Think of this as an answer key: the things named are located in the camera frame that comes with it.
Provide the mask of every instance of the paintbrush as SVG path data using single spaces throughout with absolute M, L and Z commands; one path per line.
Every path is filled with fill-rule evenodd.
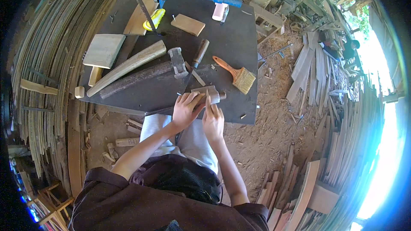
M 213 60 L 233 75 L 233 85 L 246 95 L 256 79 L 254 74 L 244 67 L 236 70 L 217 56 L 213 56 Z

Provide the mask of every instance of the table surface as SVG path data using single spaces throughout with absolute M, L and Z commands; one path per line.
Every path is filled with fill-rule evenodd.
M 108 15 L 99 33 L 121 34 L 136 5 L 137 2 L 135 0 L 118 0 L 109 13 L 109 15 L 113 15 L 117 11 L 113 23 L 111 23 L 111 18 Z M 163 40 L 167 50 L 173 47 L 181 47 L 184 60 L 191 64 L 199 48 L 201 39 L 208 39 L 210 45 L 196 72 L 204 80 L 206 86 L 212 84 L 215 85 L 218 91 L 226 92 L 227 99 L 222 100 L 218 104 L 218 107 L 224 112 L 226 122 L 254 125 L 257 80 L 254 81 L 248 94 L 244 95 L 232 85 L 232 75 L 216 64 L 212 59 L 213 55 L 218 56 L 233 68 L 240 69 L 245 67 L 257 76 L 257 33 L 254 21 L 254 10 L 249 5 L 244 4 L 241 8 L 232 6 L 230 7 L 226 22 L 220 25 L 220 22 L 211 18 L 214 7 L 215 4 L 209 0 L 167 0 L 164 4 L 166 14 L 157 29 L 158 32 L 165 32 L 166 35 L 157 36 L 147 32 L 145 36 L 139 36 L 130 55 L 132 56 L 155 42 Z M 205 23 L 206 26 L 198 37 L 175 28 L 170 24 L 173 19 L 172 15 L 177 16 L 180 13 Z M 136 38 L 136 36 L 127 36 L 122 49 L 126 47 L 127 43 L 129 45 L 134 43 Z M 118 56 L 112 69 L 126 59 L 127 56 Z M 170 56 L 166 54 L 144 64 L 129 74 L 169 60 Z M 84 86 L 86 92 L 90 89 L 88 79 L 91 69 L 91 66 L 84 66 L 84 73 L 80 79 L 80 86 Z M 105 69 L 103 76 L 109 71 L 110 70 Z M 174 105 L 177 98 L 177 91 L 183 88 L 182 81 L 183 79 L 175 79 L 174 72 L 171 71 L 132 85 L 104 100 L 100 97 L 100 93 L 96 93 L 92 97 L 85 95 L 85 97 L 80 100 L 131 110 L 154 111 Z M 192 76 L 186 92 L 198 87 L 201 87 L 201 85 L 194 76 Z

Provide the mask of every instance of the corrugated metal wall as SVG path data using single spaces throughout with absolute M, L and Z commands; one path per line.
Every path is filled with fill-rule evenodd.
M 380 20 L 376 13 L 376 10 L 372 7 L 369 8 L 369 24 L 371 25 L 372 29 L 377 35 L 378 41 L 381 44 L 385 58 L 387 60 L 390 76 L 393 81 L 393 87 L 396 87 L 402 79 L 401 71 L 399 68 L 397 69 L 397 51 L 393 45 L 393 39 L 391 38 L 389 31 L 386 29 L 385 23 Z M 405 98 L 400 98 L 395 104 L 398 137 L 403 137 L 405 136 L 407 130 L 408 105 Z

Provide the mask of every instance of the wooden handle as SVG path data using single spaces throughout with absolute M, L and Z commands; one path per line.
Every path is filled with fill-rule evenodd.
M 213 56 L 213 60 L 221 67 L 223 67 L 224 69 L 228 70 L 231 75 L 233 75 L 233 77 L 235 77 L 237 75 L 237 72 L 239 70 L 234 69 L 233 67 L 231 67 L 228 63 L 226 63 L 225 61 L 223 61 L 221 58 L 218 58 L 217 56 Z

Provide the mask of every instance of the hand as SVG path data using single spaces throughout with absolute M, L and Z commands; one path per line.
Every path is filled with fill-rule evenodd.
M 211 145 L 224 140 L 224 115 L 221 108 L 217 108 L 217 105 L 211 105 L 211 97 L 208 95 L 208 91 L 205 102 L 206 108 L 203 115 L 203 130 L 208 143 Z
M 199 105 L 194 112 L 193 110 L 203 96 L 204 94 L 200 94 L 200 92 L 196 91 L 184 93 L 177 97 L 172 120 L 172 123 L 176 126 L 177 133 L 187 128 L 200 114 L 205 104 Z

